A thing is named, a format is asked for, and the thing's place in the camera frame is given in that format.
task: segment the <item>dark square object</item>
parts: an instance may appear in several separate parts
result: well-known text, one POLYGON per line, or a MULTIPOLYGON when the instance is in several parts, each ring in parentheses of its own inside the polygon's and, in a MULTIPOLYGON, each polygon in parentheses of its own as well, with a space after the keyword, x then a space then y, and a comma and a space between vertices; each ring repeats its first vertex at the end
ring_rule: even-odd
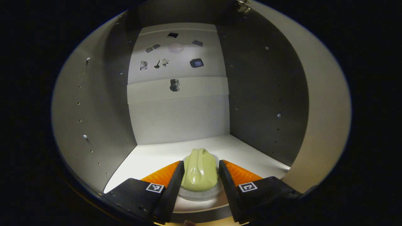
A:
POLYGON ((201 47, 202 47, 202 45, 203 45, 204 43, 203 43, 202 41, 194 40, 194 41, 192 42, 192 44, 198 45, 198 46, 201 46, 201 47))
POLYGON ((152 47, 149 47, 149 48, 147 48, 147 49, 145 50, 145 52, 149 53, 149 52, 151 52, 152 50, 153 50, 152 47))
POLYGON ((177 36, 178 36, 178 33, 172 33, 172 32, 170 32, 170 33, 168 34, 168 36, 166 36, 166 38, 177 38, 177 36))
POLYGON ((200 58, 198 58, 198 59, 193 59, 193 60, 191 60, 191 61, 190 61, 190 65, 191 65, 193 68, 197 68, 197 67, 202 67, 202 66, 204 66, 204 63, 202 62, 202 60, 201 60, 200 58))

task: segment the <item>white back wall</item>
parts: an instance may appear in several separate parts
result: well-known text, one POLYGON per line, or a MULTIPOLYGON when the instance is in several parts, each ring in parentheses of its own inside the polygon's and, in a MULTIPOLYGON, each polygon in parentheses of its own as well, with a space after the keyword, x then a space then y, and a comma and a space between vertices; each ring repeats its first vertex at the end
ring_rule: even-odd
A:
POLYGON ((143 28, 129 65, 127 99, 138 145, 204 139, 230 133, 228 81, 215 25, 172 23, 143 28), (177 33, 176 38, 166 38, 177 33), (202 42, 202 47, 192 44, 202 42), (169 51, 174 43, 179 53, 169 51), (190 61, 201 58, 204 66, 190 61), (169 60, 166 67, 162 60, 169 60), (141 61, 148 63, 140 70, 141 61), (178 79, 180 90, 169 89, 178 79))

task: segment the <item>white floor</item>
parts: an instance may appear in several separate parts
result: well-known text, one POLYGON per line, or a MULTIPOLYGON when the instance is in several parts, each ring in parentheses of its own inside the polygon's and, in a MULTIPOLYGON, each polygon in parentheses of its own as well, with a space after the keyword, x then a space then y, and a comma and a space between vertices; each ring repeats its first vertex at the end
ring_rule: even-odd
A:
MULTIPOLYGON (((149 174, 176 161, 183 160, 194 148, 205 148, 220 160, 225 159, 263 178, 282 178, 289 166, 265 155, 232 135, 175 142, 168 144, 138 145, 127 156, 107 183, 104 193, 108 193, 128 178, 142 179, 149 174)), ((174 212, 205 210, 226 205, 226 195, 203 202, 188 201, 177 197, 174 212)))

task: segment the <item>black background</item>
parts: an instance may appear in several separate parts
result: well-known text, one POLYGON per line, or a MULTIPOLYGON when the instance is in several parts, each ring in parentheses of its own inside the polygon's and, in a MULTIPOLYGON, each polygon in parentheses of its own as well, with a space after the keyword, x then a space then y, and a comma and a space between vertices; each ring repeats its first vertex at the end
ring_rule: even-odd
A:
MULTIPOLYGON (((400 43, 392 43, 400 29, 391 24, 392 17, 401 13, 400 3, 263 2, 326 44, 345 73, 353 104, 350 138, 337 166, 303 207, 283 212, 272 225, 396 225, 401 217, 394 182, 400 170, 394 161, 400 147, 388 144, 400 141, 393 136, 399 133, 400 101, 392 99, 397 91, 393 74, 400 75, 400 70, 391 73, 389 68, 401 63, 400 43)), ((119 225, 62 180, 51 134, 50 103, 69 54, 90 32, 135 1, 18 3, 2 14, 5 36, 11 38, 4 48, 12 53, 3 54, 2 59, 17 64, 7 64, 10 72, 3 76, 10 78, 5 88, 12 87, 12 94, 3 96, 11 112, 4 124, 12 124, 4 141, 10 154, 10 166, 4 171, 9 181, 3 180, 5 225, 119 225)))

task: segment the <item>pale green object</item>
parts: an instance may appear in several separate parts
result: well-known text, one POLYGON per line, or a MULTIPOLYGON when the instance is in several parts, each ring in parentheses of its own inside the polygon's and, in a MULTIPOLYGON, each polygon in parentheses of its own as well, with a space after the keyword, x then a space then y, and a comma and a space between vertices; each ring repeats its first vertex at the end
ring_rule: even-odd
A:
POLYGON ((216 160, 204 148, 193 149, 184 160, 181 187, 188 191, 207 191, 218 183, 216 160))

